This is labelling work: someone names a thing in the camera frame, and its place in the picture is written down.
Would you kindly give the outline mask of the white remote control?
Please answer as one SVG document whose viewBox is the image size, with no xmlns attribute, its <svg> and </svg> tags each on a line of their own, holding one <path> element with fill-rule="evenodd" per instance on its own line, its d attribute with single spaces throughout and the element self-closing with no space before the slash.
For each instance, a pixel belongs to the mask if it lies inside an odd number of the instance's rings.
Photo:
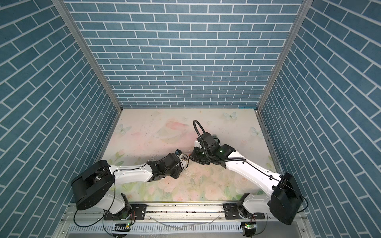
<svg viewBox="0 0 381 238">
<path fill-rule="evenodd" d="M 189 166 L 189 158 L 183 155 L 182 157 L 180 157 L 180 162 L 181 162 L 183 170 L 186 170 Z"/>
</svg>

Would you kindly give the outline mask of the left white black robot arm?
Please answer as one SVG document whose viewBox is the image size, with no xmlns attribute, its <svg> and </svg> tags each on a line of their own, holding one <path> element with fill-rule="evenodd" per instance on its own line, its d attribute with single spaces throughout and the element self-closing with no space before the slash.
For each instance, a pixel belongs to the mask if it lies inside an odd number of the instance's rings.
<svg viewBox="0 0 381 238">
<path fill-rule="evenodd" d="M 137 166 L 110 165 L 106 160 L 100 160 L 86 169 L 71 181 L 71 188 L 79 211 L 92 207 L 101 208 L 112 215 L 130 214 L 127 196 L 111 187 L 132 182 L 152 182 L 172 177 L 177 179 L 186 168 L 188 155 L 176 150 L 157 161 L 148 161 Z"/>
</svg>

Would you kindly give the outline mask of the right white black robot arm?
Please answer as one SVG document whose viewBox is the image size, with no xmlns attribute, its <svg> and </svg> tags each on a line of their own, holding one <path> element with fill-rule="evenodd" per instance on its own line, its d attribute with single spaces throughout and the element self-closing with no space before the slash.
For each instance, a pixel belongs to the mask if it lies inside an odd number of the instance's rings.
<svg viewBox="0 0 381 238">
<path fill-rule="evenodd" d="M 201 165 L 220 165 L 243 176 L 257 185 L 262 195 L 245 193 L 237 203 L 236 210 L 244 219 L 256 213 L 273 215 L 285 225 L 291 225 L 299 213 L 304 197 L 295 178 L 290 173 L 281 175 L 271 172 L 250 161 L 235 148 L 224 144 L 205 132 L 195 143 L 190 159 Z"/>
</svg>

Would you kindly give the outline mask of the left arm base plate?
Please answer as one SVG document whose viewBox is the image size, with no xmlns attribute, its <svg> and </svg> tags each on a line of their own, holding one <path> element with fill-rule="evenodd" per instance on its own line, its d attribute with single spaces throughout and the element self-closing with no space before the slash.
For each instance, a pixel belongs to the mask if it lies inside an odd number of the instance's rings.
<svg viewBox="0 0 381 238">
<path fill-rule="evenodd" d="M 117 214 L 108 213 L 105 215 L 104 220 L 106 221 L 123 221 L 123 220 L 144 220 L 146 213 L 146 204 L 130 204 L 128 208 L 122 209 Z"/>
</svg>

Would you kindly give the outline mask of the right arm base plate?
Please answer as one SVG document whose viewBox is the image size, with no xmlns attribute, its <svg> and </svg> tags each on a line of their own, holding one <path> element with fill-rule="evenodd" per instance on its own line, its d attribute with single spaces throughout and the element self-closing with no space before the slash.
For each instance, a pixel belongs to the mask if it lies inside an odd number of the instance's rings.
<svg viewBox="0 0 381 238">
<path fill-rule="evenodd" d="M 265 219 L 264 213 L 250 213 L 242 205 L 236 203 L 224 203 L 223 210 L 226 220 L 238 220 L 238 219 Z"/>
</svg>

